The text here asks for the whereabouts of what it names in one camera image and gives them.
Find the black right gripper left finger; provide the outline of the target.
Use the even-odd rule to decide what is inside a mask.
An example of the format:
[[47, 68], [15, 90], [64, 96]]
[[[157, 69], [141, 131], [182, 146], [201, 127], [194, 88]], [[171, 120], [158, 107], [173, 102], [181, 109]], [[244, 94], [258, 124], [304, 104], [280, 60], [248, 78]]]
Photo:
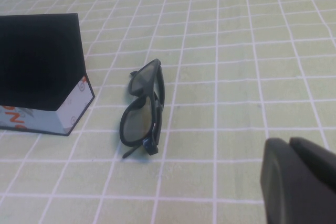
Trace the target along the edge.
[[267, 223], [335, 223], [335, 189], [315, 177], [289, 142], [265, 141], [260, 185]]

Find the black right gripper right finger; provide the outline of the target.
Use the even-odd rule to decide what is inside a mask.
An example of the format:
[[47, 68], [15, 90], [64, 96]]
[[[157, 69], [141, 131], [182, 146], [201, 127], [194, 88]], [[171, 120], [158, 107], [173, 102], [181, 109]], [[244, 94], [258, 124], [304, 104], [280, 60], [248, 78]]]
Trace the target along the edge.
[[289, 145], [318, 180], [335, 189], [334, 153], [303, 137], [292, 137]]

